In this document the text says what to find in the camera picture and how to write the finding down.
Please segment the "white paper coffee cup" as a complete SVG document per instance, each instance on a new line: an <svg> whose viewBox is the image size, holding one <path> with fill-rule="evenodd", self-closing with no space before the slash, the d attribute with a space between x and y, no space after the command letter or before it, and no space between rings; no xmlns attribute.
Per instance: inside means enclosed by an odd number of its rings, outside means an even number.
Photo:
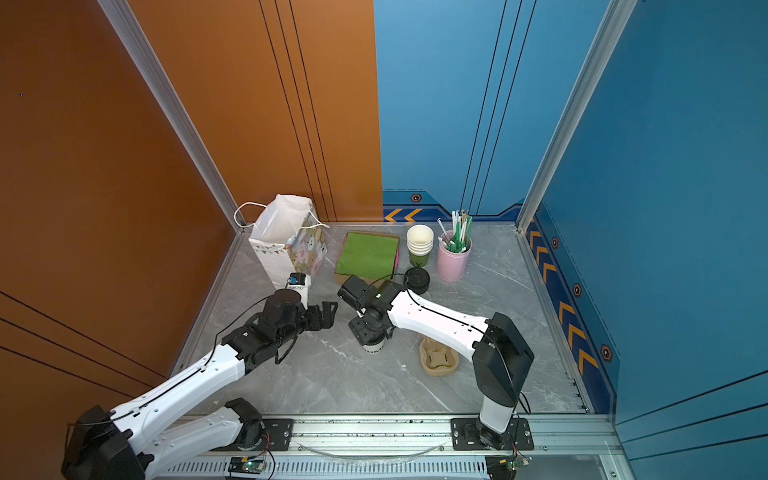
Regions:
<svg viewBox="0 0 768 480"><path fill-rule="evenodd" d="M373 344L363 345L362 348L366 352L368 352L368 353L376 353L376 352L379 352L382 349L384 343L385 343L385 341L381 340L381 341L373 343Z"/></svg>

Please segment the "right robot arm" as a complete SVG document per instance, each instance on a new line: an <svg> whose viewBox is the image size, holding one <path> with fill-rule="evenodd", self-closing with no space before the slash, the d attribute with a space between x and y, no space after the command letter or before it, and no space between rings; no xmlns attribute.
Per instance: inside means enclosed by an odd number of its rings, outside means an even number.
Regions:
<svg viewBox="0 0 768 480"><path fill-rule="evenodd" d="M520 450L520 423L513 418L535 355L514 322L495 313L472 316L428 301L385 280L368 284L352 276L338 296L356 312L349 328L369 353L397 329L416 332L470 361L483 404L475 423L479 442L493 450Z"/></svg>

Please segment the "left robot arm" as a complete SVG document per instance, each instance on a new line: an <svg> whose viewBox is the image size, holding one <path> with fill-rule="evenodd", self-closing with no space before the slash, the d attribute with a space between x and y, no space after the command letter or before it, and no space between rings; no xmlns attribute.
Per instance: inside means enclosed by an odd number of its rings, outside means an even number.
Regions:
<svg viewBox="0 0 768 480"><path fill-rule="evenodd" d="M154 479L204 452L255 444L262 417L244 399L196 421L176 422L193 407L265 362L280 363L304 332L333 326L338 304L306 306L280 289L242 313L244 324L190 367L111 410L95 406L70 425L61 473L67 479Z"/></svg>

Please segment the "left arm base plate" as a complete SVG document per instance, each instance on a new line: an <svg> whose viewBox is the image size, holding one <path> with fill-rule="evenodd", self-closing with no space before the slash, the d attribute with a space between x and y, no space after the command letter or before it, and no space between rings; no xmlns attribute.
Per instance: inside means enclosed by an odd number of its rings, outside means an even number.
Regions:
<svg viewBox="0 0 768 480"><path fill-rule="evenodd" d="M235 447L241 451L285 452L289 450L294 420L290 418L268 418L251 421L243 426Z"/></svg>

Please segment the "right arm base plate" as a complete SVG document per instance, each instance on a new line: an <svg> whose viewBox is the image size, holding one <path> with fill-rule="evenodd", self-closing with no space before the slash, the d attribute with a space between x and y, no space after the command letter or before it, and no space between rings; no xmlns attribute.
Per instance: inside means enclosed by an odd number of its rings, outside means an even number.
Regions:
<svg viewBox="0 0 768 480"><path fill-rule="evenodd" d="M453 449L456 451L495 450L533 451L535 448L529 422L513 417L504 433L483 426L475 418L450 420Z"/></svg>

